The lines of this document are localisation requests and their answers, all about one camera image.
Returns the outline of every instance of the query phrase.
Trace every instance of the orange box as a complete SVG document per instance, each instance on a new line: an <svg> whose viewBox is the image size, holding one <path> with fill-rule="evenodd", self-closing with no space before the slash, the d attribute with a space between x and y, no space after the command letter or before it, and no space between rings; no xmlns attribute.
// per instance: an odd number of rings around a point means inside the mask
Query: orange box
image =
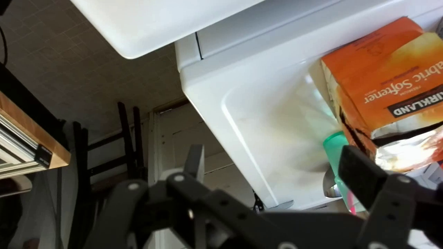
<svg viewBox="0 0 443 249"><path fill-rule="evenodd" d="M407 172L443 160L443 42L436 34L400 18L325 56L322 70L346 137L380 168Z"/></svg>

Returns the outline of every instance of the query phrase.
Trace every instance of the black cable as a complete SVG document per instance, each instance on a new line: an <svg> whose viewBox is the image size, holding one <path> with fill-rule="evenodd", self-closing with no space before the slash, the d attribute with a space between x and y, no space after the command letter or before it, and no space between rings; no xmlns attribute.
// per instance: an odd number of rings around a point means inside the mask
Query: black cable
<svg viewBox="0 0 443 249"><path fill-rule="evenodd" d="M0 27L0 35L1 35L1 41L2 41L2 53L4 53L2 65L5 67L5 64L8 63L8 45L7 45L7 41L5 41L5 36L2 34L1 27Z"/></svg>

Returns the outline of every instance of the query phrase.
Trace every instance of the green object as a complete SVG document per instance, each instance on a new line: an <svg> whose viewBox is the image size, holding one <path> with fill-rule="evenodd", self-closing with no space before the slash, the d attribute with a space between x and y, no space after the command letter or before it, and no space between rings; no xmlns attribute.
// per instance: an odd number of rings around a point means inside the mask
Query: green object
<svg viewBox="0 0 443 249"><path fill-rule="evenodd" d="M343 132L333 133L332 136L326 137L322 142L322 148L328 157L328 161L330 164L332 172L333 172L333 182L337 186L337 190L340 195L343 197L344 205L348 212L355 213L360 211L364 211L361 204L354 198L354 195L348 191L346 184L342 182L342 179L337 175L337 168L340 164L340 157L343 147L348 146Z"/></svg>

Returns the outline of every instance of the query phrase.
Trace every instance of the floor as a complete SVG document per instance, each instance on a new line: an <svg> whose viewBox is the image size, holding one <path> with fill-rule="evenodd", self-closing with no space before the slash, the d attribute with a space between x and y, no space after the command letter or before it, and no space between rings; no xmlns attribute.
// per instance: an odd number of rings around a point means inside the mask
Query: floor
<svg viewBox="0 0 443 249"><path fill-rule="evenodd" d="M116 130L116 101L146 114L184 99L173 46L123 60L69 0L13 0L0 27L7 68L55 117L88 128L91 139Z"/></svg>

